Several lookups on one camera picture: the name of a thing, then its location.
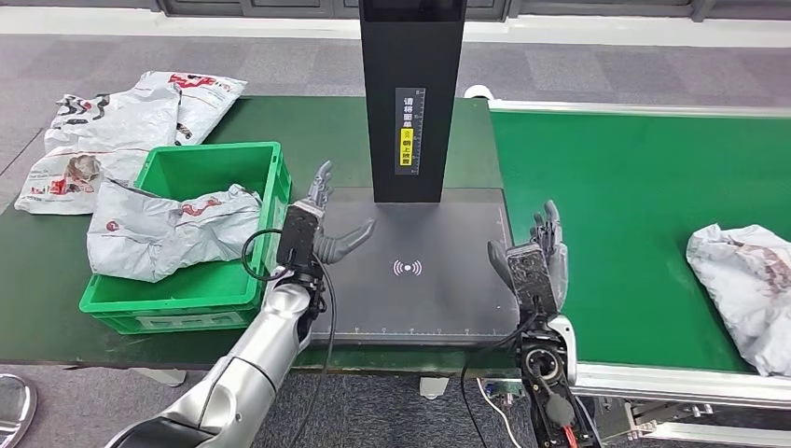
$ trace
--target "wireless charging symbol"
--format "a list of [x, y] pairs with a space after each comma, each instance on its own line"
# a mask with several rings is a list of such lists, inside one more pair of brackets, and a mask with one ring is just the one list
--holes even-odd
[[420, 275], [423, 273], [423, 265], [418, 259], [416, 259], [415, 262], [409, 264], [405, 264], [401, 262], [400, 259], [397, 259], [393, 263], [393, 273], [396, 277], [400, 276], [402, 273], [413, 273], [415, 275]]

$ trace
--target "plastic mailer bag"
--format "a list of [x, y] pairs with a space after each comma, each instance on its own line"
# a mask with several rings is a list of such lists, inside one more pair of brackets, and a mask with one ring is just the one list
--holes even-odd
[[134, 87], [158, 89], [165, 84], [175, 84], [182, 92], [175, 143], [198, 145], [222, 120], [247, 82], [190, 73], [146, 72]]
[[44, 134], [47, 155], [25, 180], [17, 210], [92, 213], [103, 177], [131, 184], [154, 147], [172, 146], [179, 90], [162, 84], [85, 100], [65, 95]]
[[261, 200], [239, 185], [173, 201], [105, 181], [88, 228], [94, 273], [158, 282], [179, 268], [242, 256]]
[[791, 244], [760, 226], [692, 234], [687, 261], [742, 357], [761, 375], [791, 376]]

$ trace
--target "red wire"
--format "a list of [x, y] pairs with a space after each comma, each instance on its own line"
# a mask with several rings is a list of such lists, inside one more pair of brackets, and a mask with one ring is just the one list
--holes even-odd
[[576, 448], [576, 437], [574, 437], [574, 431], [571, 430], [571, 427], [563, 427], [563, 431], [566, 433], [566, 439], [569, 440], [569, 447]]

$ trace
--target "power cord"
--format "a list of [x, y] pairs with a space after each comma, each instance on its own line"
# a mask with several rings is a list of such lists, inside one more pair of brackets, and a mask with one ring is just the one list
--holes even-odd
[[316, 384], [316, 390], [313, 392], [313, 397], [311, 398], [311, 403], [308, 405], [308, 411], [305, 413], [305, 416], [302, 419], [302, 423], [299, 425], [299, 429], [297, 430], [297, 435], [294, 436], [294, 439], [291, 440], [289, 443], [289, 448], [294, 448], [297, 446], [297, 441], [302, 436], [302, 433], [305, 431], [305, 427], [308, 425], [308, 418], [311, 416], [313, 412], [313, 406], [316, 404], [316, 399], [319, 395], [319, 390], [321, 389], [322, 384], [324, 383], [324, 379], [326, 378], [326, 373], [329, 370], [329, 358], [332, 356], [332, 346], [335, 343], [335, 324], [338, 318], [337, 312], [335, 309], [335, 288], [332, 286], [332, 279], [329, 278], [329, 273], [326, 271], [326, 266], [324, 263], [319, 261], [319, 259], [313, 255], [313, 260], [318, 263], [321, 267], [322, 272], [324, 273], [324, 278], [326, 281], [326, 287], [329, 290], [329, 303], [330, 303], [330, 313], [331, 313], [331, 323], [329, 324], [329, 343], [326, 347], [326, 358], [324, 360], [324, 367], [321, 371], [321, 376], [319, 376], [318, 384]]
[[462, 379], [461, 379], [461, 383], [462, 383], [462, 398], [465, 401], [465, 406], [467, 408], [467, 413], [469, 413], [470, 420], [472, 420], [472, 425], [475, 427], [475, 432], [478, 433], [478, 437], [480, 438], [480, 443], [483, 444], [483, 448], [488, 448], [488, 447], [486, 446], [486, 441], [483, 439], [483, 434], [480, 433], [480, 428], [478, 427], [478, 422], [475, 421], [475, 415], [472, 414], [472, 409], [469, 406], [469, 401], [467, 401], [467, 394], [466, 394], [466, 390], [465, 390], [465, 376], [466, 376], [466, 373], [467, 373], [467, 368], [469, 368], [470, 360], [472, 360], [473, 357], [477, 357], [477, 356], [482, 355], [482, 354], [484, 354], [486, 352], [491, 352], [495, 348], [502, 347], [503, 345], [513, 341], [514, 339], [516, 339], [517, 336], [521, 335], [524, 331], [527, 330], [528, 327], [530, 327], [530, 324], [533, 323], [533, 321], [535, 320], [535, 318], [537, 316], [538, 316], [538, 313], [534, 313], [522, 325], [520, 325], [519, 328], [514, 330], [514, 332], [512, 332], [509, 335], [507, 335], [505, 338], [501, 339], [500, 341], [498, 341], [496, 343], [493, 343], [492, 345], [489, 345], [487, 347], [483, 347], [480, 350], [478, 350], [477, 352], [475, 352], [472, 355], [468, 356], [466, 361], [465, 361], [465, 365], [462, 367]]
[[596, 421], [593, 420], [593, 417], [590, 416], [590, 413], [588, 412], [588, 408], [585, 407], [585, 403], [583, 403], [578, 396], [574, 396], [574, 398], [576, 399], [576, 404], [578, 404], [579, 407], [582, 408], [582, 413], [585, 414], [585, 418], [588, 420], [588, 425], [590, 426], [590, 430], [593, 432], [593, 437], [596, 438], [596, 443], [598, 443], [600, 447], [603, 446], [602, 438], [599, 436], [599, 429], [596, 427]]
[[513, 443], [516, 448], [521, 448], [521, 445], [519, 445], [519, 443], [517, 442], [517, 438], [514, 437], [513, 431], [511, 431], [511, 425], [508, 423], [508, 417], [506, 417], [506, 413], [504, 413], [503, 411], [500, 410], [500, 408], [495, 406], [494, 403], [492, 403], [492, 401], [486, 395], [486, 391], [483, 390], [483, 383], [480, 381], [480, 378], [476, 378], [476, 380], [478, 380], [478, 389], [480, 390], [480, 394], [483, 396], [483, 399], [485, 399], [486, 402], [489, 403], [489, 406], [492, 406], [492, 409], [494, 409], [495, 412], [499, 413], [500, 416], [503, 417], [503, 422], [506, 423], [506, 431], [508, 431], [508, 437], [511, 439], [511, 443]]
[[286, 275], [288, 271], [290, 271], [289, 269], [283, 269], [282, 271], [280, 271], [275, 275], [261, 275], [259, 273], [256, 273], [256, 271], [254, 271], [253, 268], [250, 267], [250, 262], [247, 261], [247, 249], [249, 249], [250, 244], [252, 244], [257, 237], [261, 235], [265, 235], [267, 233], [283, 233], [283, 232], [280, 229], [262, 229], [250, 235], [242, 245], [242, 267], [244, 268], [244, 271], [247, 272], [247, 275], [250, 275], [259, 282], [270, 282], [272, 280], [279, 280], [284, 275]]

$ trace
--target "table edge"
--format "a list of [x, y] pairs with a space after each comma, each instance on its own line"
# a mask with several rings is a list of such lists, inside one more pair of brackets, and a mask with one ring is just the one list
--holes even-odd
[[489, 100], [489, 110], [491, 112], [588, 112], [665, 117], [791, 118], [791, 107], [757, 106], [611, 105], [606, 103]]

